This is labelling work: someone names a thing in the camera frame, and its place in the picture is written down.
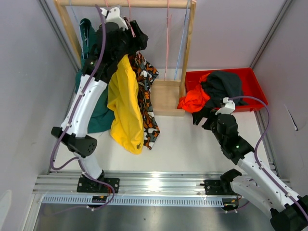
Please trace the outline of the orange camouflage shorts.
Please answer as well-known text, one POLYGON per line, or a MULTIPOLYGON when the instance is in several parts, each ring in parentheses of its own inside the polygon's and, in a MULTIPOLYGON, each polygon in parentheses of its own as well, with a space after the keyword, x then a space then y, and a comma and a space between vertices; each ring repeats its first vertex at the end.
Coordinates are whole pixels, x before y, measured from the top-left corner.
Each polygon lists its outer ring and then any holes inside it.
POLYGON ((159 72, 140 52, 130 55, 128 58, 138 83, 137 100, 143 120, 143 144, 150 150, 160 134, 151 102, 152 84, 159 76, 159 72))

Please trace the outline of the dark navy shorts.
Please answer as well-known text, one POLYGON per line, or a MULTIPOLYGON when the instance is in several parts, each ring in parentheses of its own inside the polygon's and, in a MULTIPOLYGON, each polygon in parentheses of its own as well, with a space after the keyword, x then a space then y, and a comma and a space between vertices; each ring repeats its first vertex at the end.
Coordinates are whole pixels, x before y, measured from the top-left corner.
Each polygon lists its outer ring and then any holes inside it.
POLYGON ((204 108, 219 108, 223 98, 243 96, 242 81, 234 73, 214 71, 200 80, 203 91, 210 97, 204 108))

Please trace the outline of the pink wire hanger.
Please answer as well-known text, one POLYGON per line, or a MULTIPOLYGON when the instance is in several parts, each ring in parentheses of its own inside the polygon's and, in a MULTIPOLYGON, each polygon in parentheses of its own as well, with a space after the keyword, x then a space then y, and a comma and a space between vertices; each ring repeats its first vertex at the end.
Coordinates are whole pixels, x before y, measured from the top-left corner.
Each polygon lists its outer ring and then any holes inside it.
POLYGON ((165 63, 165 70, 164 70, 164 78, 163 78, 163 80, 165 80, 166 77, 167 77, 168 59, 169 59, 170 21, 171 21, 171 17, 172 17, 172 15, 169 12, 169 8, 170 8, 170 0, 167 0, 166 63, 165 63))

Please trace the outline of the light blue wire hanger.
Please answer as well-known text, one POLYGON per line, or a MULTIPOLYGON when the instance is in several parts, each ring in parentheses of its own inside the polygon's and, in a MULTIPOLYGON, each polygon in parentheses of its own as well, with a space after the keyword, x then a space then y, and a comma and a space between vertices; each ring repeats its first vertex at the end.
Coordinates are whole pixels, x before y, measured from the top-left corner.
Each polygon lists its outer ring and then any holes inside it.
POLYGON ((179 70, 179 67, 180 67, 180 61, 181 61, 181 57, 182 57, 182 50, 183 50, 183 45, 184 45, 184 36, 186 34, 186 24, 188 22, 189 4, 190 4, 190 0, 187 0, 186 9, 185 9, 185 16, 184 16, 184 20, 183 20, 180 48, 179 48, 179 53, 178 53, 178 58, 177 58, 177 63, 176 63, 176 68, 175 68, 175 74, 174 74, 174 80, 177 80, 178 70, 179 70))

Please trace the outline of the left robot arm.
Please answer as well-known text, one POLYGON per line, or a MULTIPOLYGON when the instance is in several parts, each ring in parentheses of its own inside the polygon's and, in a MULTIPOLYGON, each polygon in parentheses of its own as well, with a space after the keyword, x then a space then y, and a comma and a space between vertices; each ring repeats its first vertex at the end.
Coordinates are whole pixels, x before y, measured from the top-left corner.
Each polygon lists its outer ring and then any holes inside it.
POLYGON ((83 175, 89 179, 87 186, 96 193, 104 188, 104 173, 94 155, 97 140, 88 135, 91 115, 123 57, 147 47, 148 36, 137 21, 127 22, 127 26, 121 29, 116 23, 102 24, 101 41, 93 45, 85 60, 79 89, 68 115, 59 127, 51 130, 57 139, 54 150, 63 144, 74 154, 73 159, 79 162, 83 175))

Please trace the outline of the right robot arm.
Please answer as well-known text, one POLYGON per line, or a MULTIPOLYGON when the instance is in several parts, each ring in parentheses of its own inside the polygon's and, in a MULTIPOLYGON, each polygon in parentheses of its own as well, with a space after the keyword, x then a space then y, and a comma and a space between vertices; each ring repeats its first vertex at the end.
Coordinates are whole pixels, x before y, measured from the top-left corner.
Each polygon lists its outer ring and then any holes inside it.
POLYGON ((194 125, 206 118, 202 128, 217 139, 225 157, 243 170, 225 172, 220 177, 220 190, 239 194, 270 219, 276 231, 302 231, 308 226, 308 197, 300 196, 263 164, 257 150, 239 135, 233 115, 203 109, 192 115, 194 125))

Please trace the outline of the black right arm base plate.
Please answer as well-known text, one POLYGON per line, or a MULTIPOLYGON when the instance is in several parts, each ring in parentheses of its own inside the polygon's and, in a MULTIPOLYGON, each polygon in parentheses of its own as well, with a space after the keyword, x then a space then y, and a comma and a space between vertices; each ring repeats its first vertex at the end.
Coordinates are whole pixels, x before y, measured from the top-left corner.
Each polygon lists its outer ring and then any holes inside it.
POLYGON ((199 185, 204 188, 206 195, 234 195, 222 187, 220 180, 204 180, 199 185))

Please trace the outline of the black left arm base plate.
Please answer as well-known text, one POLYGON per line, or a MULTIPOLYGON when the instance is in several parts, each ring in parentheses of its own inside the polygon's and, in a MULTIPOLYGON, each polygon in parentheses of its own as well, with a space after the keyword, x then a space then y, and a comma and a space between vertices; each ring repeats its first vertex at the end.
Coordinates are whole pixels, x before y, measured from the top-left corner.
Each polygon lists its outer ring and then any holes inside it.
MULTIPOLYGON (((118 193, 120 186, 119 178, 103 178, 105 183, 112 186, 115 193, 118 193)), ((92 181, 86 177, 80 177, 77 184, 77 192, 79 193, 112 193, 106 185, 92 181)))

